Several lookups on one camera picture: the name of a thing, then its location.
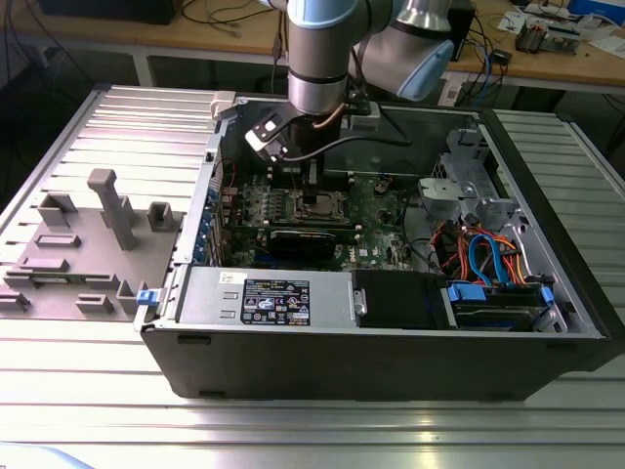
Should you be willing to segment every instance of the gray 3d printed part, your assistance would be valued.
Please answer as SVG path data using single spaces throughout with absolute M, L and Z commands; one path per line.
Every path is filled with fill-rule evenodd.
M 78 247 L 80 238 L 76 234 L 41 234 L 35 244 L 39 247 Z
M 65 213 L 75 213 L 71 198 L 66 193 L 48 193 L 37 208 L 48 228 L 66 228 L 68 226 Z
M 147 290 L 147 283 L 144 281 L 140 283 L 139 288 L 137 289 L 138 292 L 142 290 Z M 133 290 L 130 288 L 130 285 L 126 280 L 122 281 L 119 285 L 115 299 L 127 315 L 135 315 L 137 313 L 137 310 L 139 309 L 139 305 L 137 304 L 137 295 L 133 293 Z
M 0 303 L 0 318 L 46 320 L 98 320 L 98 315 L 82 315 L 74 306 L 79 294 L 105 293 L 113 305 L 106 320 L 132 320 L 136 312 L 134 294 L 162 284 L 178 235 L 181 214 L 173 212 L 175 229 L 170 233 L 153 232 L 147 211 L 138 210 L 133 233 L 137 245 L 132 251 L 122 251 L 110 231 L 104 226 L 101 209 L 79 208 L 64 214 L 69 228 L 55 228 L 54 235 L 80 238 L 79 246 L 40 246 L 35 241 L 51 235 L 51 228 L 42 223 L 25 247 L 17 264 L 4 277 L 6 285 L 22 293 L 30 304 L 23 314 Z M 63 258 L 69 264 L 67 272 L 21 271 L 24 258 Z M 125 280 L 132 287 L 119 290 Z
M 136 240 L 115 190 L 116 179 L 117 176 L 112 169 L 96 168 L 91 172 L 87 186 L 100 198 L 106 220 L 115 234 L 119 247 L 123 251 L 130 251 L 135 247 Z
M 128 195 L 121 195 L 119 197 L 119 203 L 121 203 L 121 209 L 126 216 L 126 220 L 128 220 L 128 223 L 131 227 L 134 227 L 135 223 L 137 223 L 137 214 L 135 213 L 135 210 L 133 210 L 133 206 L 130 204 L 130 198 L 128 198 Z M 102 221 L 104 222 L 104 226 L 110 228 L 106 212 L 102 211 L 100 212 L 100 215 L 102 215 Z
M 24 257 L 19 267 L 29 271 L 66 272 L 69 264 L 65 259 Z
M 153 202 L 147 209 L 149 227 L 156 233 L 171 233 L 178 229 L 169 203 Z
M 85 283 L 92 290 L 114 290 L 119 286 L 119 279 L 116 274 L 108 276 L 87 277 Z
M 0 309 L 11 311 L 26 311 L 30 302 L 21 293 L 16 291 L 0 292 Z
M 84 313 L 112 313 L 113 305 L 106 295 L 81 293 L 76 301 L 78 309 Z

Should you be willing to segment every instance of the sticker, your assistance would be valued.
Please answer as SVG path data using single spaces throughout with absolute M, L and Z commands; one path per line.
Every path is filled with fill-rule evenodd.
M 307 280 L 245 278 L 241 283 L 245 285 L 241 322 L 311 325 L 311 286 Z
M 219 274 L 219 283 L 242 285 L 246 278 L 247 274 L 244 272 L 221 272 Z

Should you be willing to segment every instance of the slotted aluminum plate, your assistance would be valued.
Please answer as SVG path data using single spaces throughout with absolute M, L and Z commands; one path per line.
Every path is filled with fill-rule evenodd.
M 215 122 L 214 93 L 113 86 L 93 92 L 0 218 L 0 282 L 18 261 L 41 217 L 47 192 L 66 192 L 78 208 L 101 208 L 87 187 L 91 171 L 113 169 L 115 188 L 135 209 L 155 201 L 187 213 Z M 83 319 L 80 312 L 74 312 Z M 27 318 L 26 313 L 3 316 Z
M 497 116 L 625 319 L 625 183 L 577 125 L 555 114 L 498 110 Z M 503 173 L 500 177 L 507 186 Z

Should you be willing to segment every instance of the electronic equipment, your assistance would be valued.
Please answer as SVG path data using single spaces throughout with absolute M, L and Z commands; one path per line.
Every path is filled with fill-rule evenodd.
M 450 39 L 453 42 L 452 62 L 458 62 L 476 15 L 476 7 L 470 0 L 452 0 L 447 19 L 451 26 Z
M 622 350 L 493 112 L 396 111 L 420 150 L 345 146 L 312 190 L 299 165 L 240 144 L 275 105 L 241 101 L 209 145 L 171 281 L 135 321 L 180 396 L 518 400 Z M 419 130 L 432 119 L 446 138 Z M 228 186 L 209 191 L 224 165 Z
M 536 54 L 547 52 L 574 53 L 581 36 L 573 26 L 553 24 L 538 18 L 528 18 L 515 39 L 518 51 Z
M 46 15 L 169 24 L 184 0 L 39 0 Z

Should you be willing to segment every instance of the blue cable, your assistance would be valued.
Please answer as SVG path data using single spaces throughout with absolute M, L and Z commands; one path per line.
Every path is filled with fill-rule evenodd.
M 488 58 L 488 53 L 486 52 L 486 49 L 484 49 L 484 47 L 481 44 L 478 44 L 477 42 L 471 42 L 471 44 L 476 46 L 483 53 L 484 65 L 486 67 L 486 79 L 484 80 L 484 86 L 481 87 L 481 91 L 479 91 L 478 98 L 476 99 L 476 101 L 473 103 L 473 106 L 472 106 L 472 107 L 477 107 L 478 104 L 481 102 L 481 100 L 484 99 L 484 93 L 486 93 L 486 90 L 488 89 L 488 80 L 490 79 L 490 73 L 492 71 L 492 68 L 490 67 L 490 59 Z
M 486 286 L 492 286 L 490 279 L 479 270 L 476 262 L 476 249 L 478 248 L 478 242 L 481 239 L 486 239 L 490 243 L 490 248 L 492 249 L 492 263 L 495 266 L 495 273 L 497 274 L 499 282 L 503 285 L 509 286 L 510 280 L 508 279 L 508 274 L 506 274 L 506 270 L 501 265 L 499 246 L 492 236 L 488 236 L 487 234 L 478 234 L 471 240 L 471 244 L 469 244 L 469 265 L 471 266 L 471 270 L 476 274 L 476 276 L 483 280 Z

